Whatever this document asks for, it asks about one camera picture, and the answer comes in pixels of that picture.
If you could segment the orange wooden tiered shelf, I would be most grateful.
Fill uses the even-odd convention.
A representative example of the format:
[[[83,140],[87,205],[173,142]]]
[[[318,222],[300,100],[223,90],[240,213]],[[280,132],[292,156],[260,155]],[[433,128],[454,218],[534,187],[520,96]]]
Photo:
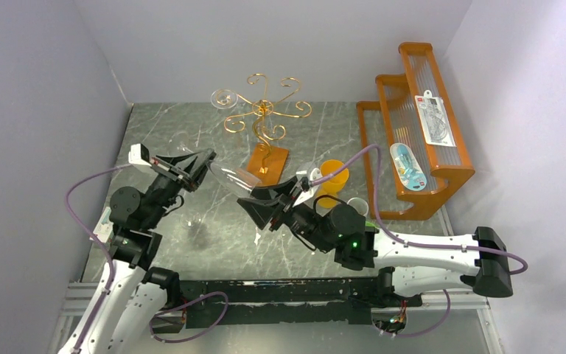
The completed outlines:
[[[378,99],[357,102],[357,117],[360,139],[368,145],[365,115],[379,112],[383,129],[379,132],[388,145],[403,143],[413,151],[428,185],[419,192],[407,190],[396,175],[391,154],[385,151],[382,165],[390,170],[394,178],[395,197],[408,203],[404,210],[380,209],[377,213],[383,220],[423,221],[444,206],[456,192],[475,174],[464,138],[444,84],[433,47],[424,42],[403,42],[398,48],[404,72],[401,74],[379,74],[375,78]],[[431,90],[441,97],[453,132],[456,147],[429,145],[425,142],[418,111],[414,102],[416,95]]]

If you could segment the blue packaged item on shelf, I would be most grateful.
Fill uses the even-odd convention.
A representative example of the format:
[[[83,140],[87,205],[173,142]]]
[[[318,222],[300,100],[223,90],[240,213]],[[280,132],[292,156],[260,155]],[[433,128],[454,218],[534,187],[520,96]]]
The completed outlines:
[[[428,185],[426,175],[408,145],[394,143],[390,146],[390,154],[396,175],[405,189],[419,192]]]

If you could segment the small blue white packet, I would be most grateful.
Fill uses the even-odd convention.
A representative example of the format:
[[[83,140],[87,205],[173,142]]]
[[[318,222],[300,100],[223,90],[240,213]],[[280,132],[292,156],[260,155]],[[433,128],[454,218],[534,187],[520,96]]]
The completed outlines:
[[[102,243],[107,243],[113,237],[113,223],[109,220],[111,215],[111,208],[107,206],[102,211],[96,226],[93,229],[93,234]]]

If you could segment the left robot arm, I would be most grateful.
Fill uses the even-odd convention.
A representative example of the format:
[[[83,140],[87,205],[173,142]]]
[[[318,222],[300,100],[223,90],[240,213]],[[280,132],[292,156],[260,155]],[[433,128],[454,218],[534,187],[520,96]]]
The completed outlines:
[[[157,225],[173,208],[182,207],[183,192],[198,189],[216,155],[211,148],[160,156],[143,144],[130,147],[126,165],[156,177],[144,192],[121,187],[111,196],[110,242],[88,233],[106,263],[82,319],[60,353],[120,353],[151,328],[154,318],[205,299],[188,300],[178,272],[152,263],[163,238],[155,231]]]

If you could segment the white packaged item on shelf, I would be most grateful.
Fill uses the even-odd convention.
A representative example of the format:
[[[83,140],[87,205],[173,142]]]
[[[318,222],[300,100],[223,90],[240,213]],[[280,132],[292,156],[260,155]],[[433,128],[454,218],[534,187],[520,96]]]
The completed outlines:
[[[424,140],[429,145],[455,148],[456,143],[450,122],[441,97],[435,96],[431,90],[414,97],[418,111]]]

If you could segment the green plastic goblet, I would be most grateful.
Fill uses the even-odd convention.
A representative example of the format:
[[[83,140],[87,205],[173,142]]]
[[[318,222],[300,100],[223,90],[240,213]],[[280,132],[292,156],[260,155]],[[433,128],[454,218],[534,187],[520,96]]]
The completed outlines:
[[[366,222],[365,222],[365,226],[366,226],[366,227],[372,227],[372,228],[378,229],[378,227],[377,227],[374,223],[372,223],[371,221],[366,221]]]

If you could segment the clear wine glass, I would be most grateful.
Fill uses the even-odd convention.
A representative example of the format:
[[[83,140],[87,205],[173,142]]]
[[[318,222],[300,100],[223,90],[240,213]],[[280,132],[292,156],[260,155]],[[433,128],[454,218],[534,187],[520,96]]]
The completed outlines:
[[[200,228],[202,223],[202,215],[199,212],[183,210],[180,212],[179,226],[182,229],[192,230]]]
[[[246,129],[245,118],[251,115],[248,111],[250,100],[231,89],[221,88],[211,94],[210,103],[226,115],[223,128],[227,133],[237,135]]]
[[[192,142],[186,131],[174,133],[169,140],[167,152],[171,156],[195,153],[198,150],[197,144]],[[262,182],[259,178],[242,169],[224,162],[210,160],[206,163],[206,171],[229,192],[238,198],[249,198],[255,187]]]

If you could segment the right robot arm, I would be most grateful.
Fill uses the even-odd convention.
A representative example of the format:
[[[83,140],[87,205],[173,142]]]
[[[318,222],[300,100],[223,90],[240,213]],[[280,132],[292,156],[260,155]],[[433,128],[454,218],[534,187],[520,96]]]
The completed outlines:
[[[270,187],[255,187],[237,203],[259,229],[286,226],[309,250],[329,253],[353,271],[375,268],[388,278],[377,283],[380,303],[435,290],[465,289],[477,295],[513,295],[506,244],[496,231],[479,226],[474,233],[439,237],[391,234],[369,226],[352,206],[338,202],[325,215],[305,204],[308,180],[293,177]]]

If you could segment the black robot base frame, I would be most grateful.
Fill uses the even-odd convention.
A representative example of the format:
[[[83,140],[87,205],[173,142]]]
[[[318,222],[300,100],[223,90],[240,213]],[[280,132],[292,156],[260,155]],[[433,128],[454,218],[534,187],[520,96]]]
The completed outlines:
[[[158,283],[167,299],[153,320],[159,333],[171,333],[185,318],[187,329],[217,325],[278,323],[371,323],[373,309],[419,307],[420,295],[395,294],[391,270],[373,277],[279,280],[180,280],[178,274],[154,268],[145,278]]]

